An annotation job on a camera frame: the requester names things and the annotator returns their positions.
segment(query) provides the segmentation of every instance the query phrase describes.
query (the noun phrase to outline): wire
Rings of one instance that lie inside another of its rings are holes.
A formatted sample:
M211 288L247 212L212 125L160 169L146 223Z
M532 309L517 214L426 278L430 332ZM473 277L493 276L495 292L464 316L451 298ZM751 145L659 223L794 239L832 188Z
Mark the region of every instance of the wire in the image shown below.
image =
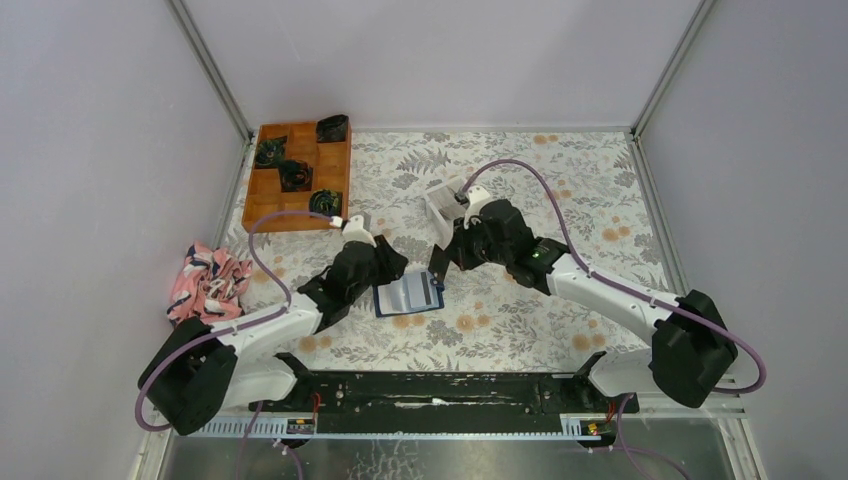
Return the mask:
M723 337L727 338L731 342L735 343L740 348L742 348L742 350L745 350L745 352L748 353L748 355L751 356L751 358L754 360L754 363L757 364L757 370L758 370L757 380L754 383L752 383L751 385L748 385L746 387L741 387L741 388L716 387L716 388L713 388L713 392L727 393L727 394L751 393L751 392L754 392L756 390L759 390L763 386L763 384L766 381L766 365L765 365L765 362L763 361L763 358L760 356L759 353L757 353L756 350L754 350L754 347L749 345L747 342L745 342L744 340L742 340L741 338L739 338L735 334L729 332L725 328L722 328L722 327L716 325L715 323L707 320L706 318L701 317L700 315L696 315L694 313L688 312L688 311L686 311L686 310L684 310L684 309L682 309L682 308L680 308L676 305L672 305L668 302L664 302L662 300L654 299L650 295L646 295L646 294L644 294L644 293L642 293L642 292L640 292L640 291L638 291L634 288L631 288L631 287L628 287L627 285L623 285L621 283L618 283L615 280L608 278L608 277L605 277L604 275L599 274L598 272L596 272L594 270L590 271L589 265L580 257L580 255L577 253L577 250L574 248L574 244L571 241L571 237L568 235L568 228L565 226L565 217L563 217L562 211L559 209L559 205L557 204L556 198L554 197L554 193L551 191L551 187L548 186L547 182L545 182L545 179L542 178L542 175L538 171L536 171L535 168L531 167L530 165L528 165L525 162L522 162L521 160L514 160L514 159L495 160L495 161L493 161L493 162L491 162L487 165L484 165L479 170L474 172L471 175L471 177L468 179L468 181L465 182L465 185L462 186L462 188L460 189L460 192L465 193L468 190L468 188L471 187L471 185L474 183L474 181L477 180L477 177L479 177L480 174L482 174L486 170L493 168L493 167L497 167L499 165L505 165L505 164L518 165L520 167L526 168L527 170L530 171L530 173L533 174L534 177L536 177L537 180L539 180L539 183L542 184L542 188L545 189L545 193L548 195L548 199L550 199L551 205L553 205L553 207L554 207L554 213L556 213L556 217L557 217L557 221L559 222L560 230L562 230L562 236L565 238L565 244L566 244L566 246L568 246L568 249L571 253L571 257L574 259L574 262L577 263L577 265L584 272L586 272L587 274L590 274L593 278L600 281L604 285L610 286L610 287L612 287L616 290L624 292L624 293L626 293L626 294L628 294L632 297L638 298L638 299L640 299L644 302L653 302L652 303L653 305L656 305L660 308L663 308L663 309L668 310L670 312L676 313L678 315L682 315L682 316L688 318L689 320L692 320L693 322L695 322L697 324L700 324L700 325L703 325L704 327L709 328L713 332L718 333L719 335L722 335Z
M638 450L637 451L637 449L627 446L627 443L624 441L624 425L621 423L621 416L624 414L624 407L627 405L627 402L629 402L631 398L633 398L632 393L628 394L626 397L624 397L624 401L621 402L621 406L618 407L618 415L616 416L616 419L615 419L615 423L618 425L618 443L621 446L621 449L624 450L624 453L627 454L627 458L630 459L630 463L632 463L633 466L636 467L636 470L639 473L641 473L643 477L647 478L648 480L657 480L654 477L652 477L651 475L649 475L648 472L643 470L642 467L638 463L636 463L636 459L633 458L634 452L635 453L641 453L643 455L647 455L649 457L654 457L656 459L659 459L659 460L671 465L672 467L674 467L675 470L677 470L678 472L680 472L681 475L683 475L683 478L685 478L686 480L692 480L692 477L689 476L689 473L687 473L686 470L684 470L683 467L679 463L675 462L671 458L666 457L665 455L658 453L658 452L655 452L653 450Z
M321 394L315 392L312 394L312 428L315 428L315 417L318 415L318 409L321 408Z
M607 409L607 418L604 420L604 423L609 423L612 420L612 417L615 415L615 402L610 402L609 408Z
M280 309L276 312L269 313L268 315L246 322L244 325L239 326L239 330L246 330L248 328L252 328L257 325L261 325L265 322L271 321L279 317L280 315L286 313L286 311L289 309L289 306L291 305L291 292L289 291L286 284L283 283L283 281L279 277L277 277L274 272L272 272L271 269L268 268L267 265L262 263L262 260L259 259L259 256L256 254L256 246L254 245L253 241L254 235L256 235L257 230L259 230L259 227L263 223L267 222L268 220L286 215L307 215L310 217L320 218L328 222L331 220L330 217L314 212L289 210L283 212L269 213L268 215L265 215L264 217L260 218L255 224L253 224L253 228L250 229L250 233L247 236L247 246L250 250L250 255L253 257L253 261L256 262L256 265L259 266L259 269L265 272L265 274L268 275L268 277L273 280L274 283L280 286L280 288L283 290L283 294L286 297L286 301L282 306L280 306ZM187 351L200 345L201 343L208 342L209 340L213 340L224 335L229 335L233 332L235 332L235 329L233 327L227 327L222 330L207 333L206 335L202 335L200 337L195 338L194 340L191 340L190 342L174 350L170 355L165 357L165 359L159 365L157 365L156 368L153 369L153 372L150 373L150 376L147 377L147 380L139 389L138 397L135 401L135 421L136 423L138 423L138 426L144 430L147 430L148 432L162 432L171 428L171 424L169 423L163 425L152 425L144 419L144 414L142 412L142 407L144 406L144 398L147 397L147 393L150 391L150 387L153 385L153 382L155 382L159 378L159 376L162 374L163 371L165 371L166 368L168 368L172 363L174 363L176 359L178 359Z
M280 443L279 440L274 442L274 447ZM303 462L300 460L300 455L298 455L293 448L289 448L285 443L283 445L283 455L291 455L292 460L294 460L294 466L297 467L297 479L303 480Z
M657 452L654 452L652 450L646 450L644 448L639 448L639 447L627 447L627 448L630 450L631 453L637 453L639 455L645 455L646 457L655 458L655 459L657 459L661 462L665 462L669 466L671 466L672 468L674 468L675 470L680 472L680 475L682 475L684 479L692 480L691 475L689 475L689 473L687 473L686 470L684 470L683 467L680 466L680 464L678 464L677 462L672 460L671 457L667 457L667 456L665 456L661 453L657 453ZM598 453L618 453L618 452L623 452L623 451L624 451L623 448L621 448L620 446L615 446L615 445L610 445L609 447L590 448L588 450L585 449L585 448L568 448L568 449L562 450L562 452L564 452L564 453L582 453L582 454L593 454L593 455L598 454Z
M256 411L253 413L253 416L250 418L250 423L247 424L247 428L244 429L244 435L241 436L241 441L239 442L239 453L236 456L236 480L241 478L241 457L244 454L244 448L247 446L247 437L250 435L250 431L253 430L253 425L256 423L256 419L259 418L259 412L262 411L262 400L256 404Z

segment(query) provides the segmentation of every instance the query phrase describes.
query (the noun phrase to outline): black object in tray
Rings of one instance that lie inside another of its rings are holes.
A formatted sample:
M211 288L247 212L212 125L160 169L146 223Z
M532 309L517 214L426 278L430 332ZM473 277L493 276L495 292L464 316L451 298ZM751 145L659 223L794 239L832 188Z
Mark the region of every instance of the black object in tray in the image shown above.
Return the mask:
M318 122L315 136L318 143L344 142L347 139L347 115L333 115Z

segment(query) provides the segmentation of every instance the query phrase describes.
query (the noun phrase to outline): metal frame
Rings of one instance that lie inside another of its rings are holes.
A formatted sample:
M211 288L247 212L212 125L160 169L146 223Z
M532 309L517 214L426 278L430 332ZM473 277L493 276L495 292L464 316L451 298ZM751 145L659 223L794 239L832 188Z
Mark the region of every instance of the metal frame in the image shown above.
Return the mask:
M168 7L171 9L171 13L174 14L174 19L177 21L177 25L180 27L183 34L185 34L186 41L191 47L191 50L194 52L194 55L197 57L197 61L200 62L200 66L203 68L206 78L209 80L209 83L218 95L218 99L221 100L221 104L227 111L227 115L233 122L233 126L239 135L241 135L242 140L247 142L250 140L251 134L247 120L244 118L244 114L241 113L241 109L239 108L238 103L236 102L235 97L233 97L229 87L227 87L227 82L225 82L224 77L221 76L221 71L218 70L218 66L215 64L215 59L212 58L212 54L209 52L206 42L203 41L203 36L200 35L200 31L194 23L191 12L189 12L188 7L183 0L165 0L165 3L168 4Z
M241 161L235 168L233 181L229 186L227 201L224 205L222 217L219 220L218 229L216 231L214 245L220 245L223 241L225 232L229 224L229 213L232 208L233 201L238 192L239 180L242 176L242 168L245 165L246 159L251 157L252 151L255 148L255 136L247 120L238 107L232 92L227 87L211 53L209 52L206 43L204 42L200 32L197 29L194 20L185 5L184 0L165 0L173 12L177 24L183 33L186 35L186 40L195 53L204 73L207 76L210 84L214 88L218 98L221 100L227 114L229 115L236 131L245 140L245 150L243 151ZM491 131L552 131L552 132L623 132L627 139L630 149L631 158L633 159L636 174L640 188L642 189L645 199L648 216L651 219L651 225L654 234L660 245L663 267L666 271L666 276L669 281L669 288L676 293L685 293L689 290L686 277L683 273L680 256L675 247L662 203L657 194L654 178L651 173L647 155L641 142L641 136L645 129L650 125L651 118L661 102L665 93L669 89L676 73L680 69L686 54L701 30L704 22L713 8L718 3L718 0L701 0L698 4L689 24L686 27L680 41L675 47L668 63L651 92L648 101L640 112L637 120L629 127L585 127L585 128L546 128L542 126L535 127L519 127L512 129L504 128L462 128L447 127L439 129L421 129L421 128L366 128L356 129L361 132L381 132L381 131L475 131L475 132L491 132ZM733 382L733 378L727 376L727 382ZM707 399L704 407L699 410L691 410L680 407L674 404L664 396L641 396L643 403L643 411L635 415L637 418L703 418L713 417L717 426L721 430L722 438L725 442L725 447L730 458L730 463L735 476L739 479L765 479L765 470L762 466L762 461L753 443L753 437L750 431L750 425L745 415L744 407L741 399L738 396L728 397L710 397ZM172 437L171 432L148 433L145 435L141 448L139 450L136 462L130 472L129 479L131 480L153 480L158 478L163 462L166 457L167 449Z
M642 133L645 132L645 128L650 123L651 117L657 109L657 105L659 105L665 95L665 92L668 90L669 84L672 79L674 79L675 74L677 74L677 70L680 68L681 63L683 63L683 59L689 52L689 48L695 41L695 37L697 37L698 32L701 31L701 27L704 25L704 22L707 20L707 17L717 3L718 0L701 0L698 7L695 9L695 13L689 20L689 25L686 26L683 36L680 37L677 47L675 47L674 52L671 54L671 58L668 60L662 74L660 74L660 79L657 82L657 85L651 92L650 97L648 97L648 102L645 103L645 107L642 108L642 112L633 124L632 133L636 139L641 137Z

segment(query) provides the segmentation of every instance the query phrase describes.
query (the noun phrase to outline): table surface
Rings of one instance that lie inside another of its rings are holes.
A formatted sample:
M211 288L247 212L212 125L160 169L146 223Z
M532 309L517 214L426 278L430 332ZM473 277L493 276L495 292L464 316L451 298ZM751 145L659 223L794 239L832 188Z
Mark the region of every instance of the table surface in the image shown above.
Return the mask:
M498 158L526 161L542 173L581 255L667 290L622 133L354 133L349 213L366 214L370 230L409 258L408 270L426 267L437 236L424 212L424 190ZM250 176L245 164L223 242L240 258L249 257L241 226ZM478 183L517 206L536 235L562 238L549 200L528 172L500 167ZM342 239L336 230L273 233L258 235L256 244L262 261L296 287L332 262ZM573 371L597 350L643 345L601 315L517 285L497 265L470 272L452 266L444 299L442 310L377 318L369 292L344 320L289 348L312 369ZM241 297L245 310L282 300L279 288L255 269Z

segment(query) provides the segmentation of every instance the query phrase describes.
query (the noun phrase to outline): pink cloth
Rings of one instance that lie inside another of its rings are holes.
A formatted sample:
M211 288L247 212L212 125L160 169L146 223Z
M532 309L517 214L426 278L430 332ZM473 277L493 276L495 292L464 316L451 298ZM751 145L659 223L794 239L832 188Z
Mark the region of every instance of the pink cloth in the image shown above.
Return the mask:
M171 290L173 304L167 311L172 325L195 316L203 323L213 323L243 314L238 297L250 282L250 260L239 262L226 248L213 252L195 242L183 265Z

